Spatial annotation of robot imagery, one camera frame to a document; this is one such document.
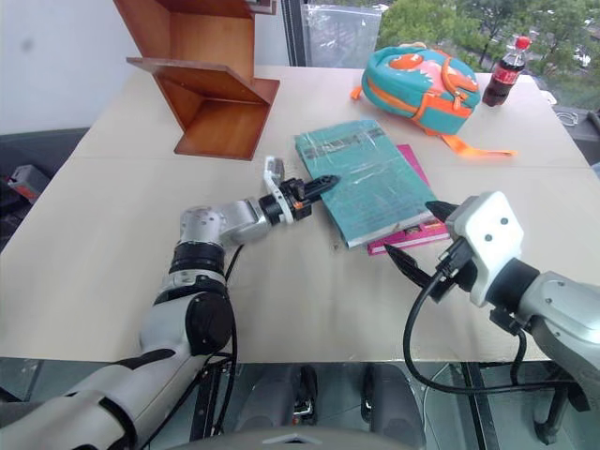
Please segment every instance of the red bottle cap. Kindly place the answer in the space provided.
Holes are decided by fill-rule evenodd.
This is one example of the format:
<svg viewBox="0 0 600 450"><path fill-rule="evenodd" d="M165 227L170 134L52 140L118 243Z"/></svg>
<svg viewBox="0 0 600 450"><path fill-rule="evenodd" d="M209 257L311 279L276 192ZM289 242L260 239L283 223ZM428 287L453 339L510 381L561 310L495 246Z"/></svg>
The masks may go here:
<svg viewBox="0 0 600 450"><path fill-rule="evenodd" d="M526 36L517 37L517 42L515 43L515 47L521 50L525 50L529 47L529 44L532 43L532 40Z"/></svg>

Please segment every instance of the white table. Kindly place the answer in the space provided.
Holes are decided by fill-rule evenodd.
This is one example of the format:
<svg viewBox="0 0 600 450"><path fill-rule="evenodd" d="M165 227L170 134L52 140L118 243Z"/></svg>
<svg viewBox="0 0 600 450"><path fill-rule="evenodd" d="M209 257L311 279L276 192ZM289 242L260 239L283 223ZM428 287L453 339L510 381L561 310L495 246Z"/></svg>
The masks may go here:
<svg viewBox="0 0 600 450"><path fill-rule="evenodd" d="M353 103L360 70L258 72L281 87L251 162L175 155L182 132L154 81L141 72L129 80L0 256L0 356L131 356L169 267L180 213L263 195L266 155L307 178L293 135L365 117L412 146L441 200L504 191L525 230L524 261L600 281L600 183L530 78L519 79L504 106L479 106L459 133L519 155L472 160L366 99ZM480 82L485 87L487 75ZM447 245L410 252L431 270ZM316 362L401 359L418 289L387 257L347 250L317 205L312 217L246 246L230 292L241 362ZM488 320L488 308L458 290L440 305L427 303L413 338L415 359L428 361L508 361L516 348ZM526 357L545 359L531 339Z"/></svg>

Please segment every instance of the white wall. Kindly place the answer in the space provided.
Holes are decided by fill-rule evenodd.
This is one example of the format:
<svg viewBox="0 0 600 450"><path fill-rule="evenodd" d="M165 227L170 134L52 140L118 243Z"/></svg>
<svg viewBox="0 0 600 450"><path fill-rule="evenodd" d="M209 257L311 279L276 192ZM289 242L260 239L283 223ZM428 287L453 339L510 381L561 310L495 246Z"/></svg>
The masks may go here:
<svg viewBox="0 0 600 450"><path fill-rule="evenodd" d="M0 0L0 134L91 126L139 52L111 0ZM280 5L256 64L288 65Z"/></svg>

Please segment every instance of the wooden shelf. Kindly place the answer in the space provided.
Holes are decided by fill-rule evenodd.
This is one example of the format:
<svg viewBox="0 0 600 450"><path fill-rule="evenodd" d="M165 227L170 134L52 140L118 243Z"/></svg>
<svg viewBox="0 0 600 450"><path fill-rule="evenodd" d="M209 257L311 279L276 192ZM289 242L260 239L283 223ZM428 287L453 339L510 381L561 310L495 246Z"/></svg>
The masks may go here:
<svg viewBox="0 0 600 450"><path fill-rule="evenodd" d="M114 0L185 131L175 153L251 159L279 81L254 79L244 0Z"/></svg>

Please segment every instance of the pink book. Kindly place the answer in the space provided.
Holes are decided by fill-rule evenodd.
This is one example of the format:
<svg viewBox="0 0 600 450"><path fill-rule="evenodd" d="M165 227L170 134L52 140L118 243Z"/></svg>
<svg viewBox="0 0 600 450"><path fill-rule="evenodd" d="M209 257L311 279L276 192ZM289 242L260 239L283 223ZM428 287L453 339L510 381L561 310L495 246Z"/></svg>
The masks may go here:
<svg viewBox="0 0 600 450"><path fill-rule="evenodd" d="M397 145L397 149L406 158L409 164L411 164L414 171L417 172L421 179L429 186L428 178L425 176L423 168L419 164L419 161L417 161L411 147L408 144L402 144ZM391 244L397 248L408 248L422 246L427 242L439 241L441 239L447 239L448 237L450 236L446 226L438 219L433 218L432 220L407 228L401 232L390 234L389 236L384 237L384 239L371 242L367 246L367 251L371 256L380 255L385 253L384 244Z"/></svg>

